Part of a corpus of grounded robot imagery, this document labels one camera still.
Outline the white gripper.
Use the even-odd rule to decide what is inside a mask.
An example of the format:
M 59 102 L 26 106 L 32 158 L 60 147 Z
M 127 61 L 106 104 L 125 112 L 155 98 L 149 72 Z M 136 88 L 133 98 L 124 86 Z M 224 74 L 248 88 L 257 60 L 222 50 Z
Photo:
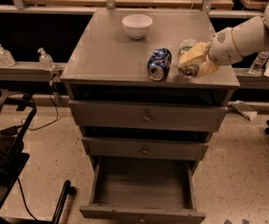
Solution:
M 227 27 L 214 35 L 210 42 L 199 42 L 189 49 L 183 49 L 178 56 L 178 67 L 200 64 L 198 77 L 216 72 L 220 66 L 238 63 L 243 57 L 234 44 L 233 29 Z

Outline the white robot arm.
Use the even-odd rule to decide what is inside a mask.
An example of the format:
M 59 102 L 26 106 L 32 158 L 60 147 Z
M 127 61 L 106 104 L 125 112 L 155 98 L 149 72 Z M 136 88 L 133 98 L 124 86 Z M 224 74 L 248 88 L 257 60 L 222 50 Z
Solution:
M 261 51 L 269 51 L 269 3 L 263 17 L 255 16 L 235 27 L 226 27 L 207 42 L 181 51 L 177 68 L 182 76 L 202 77 Z

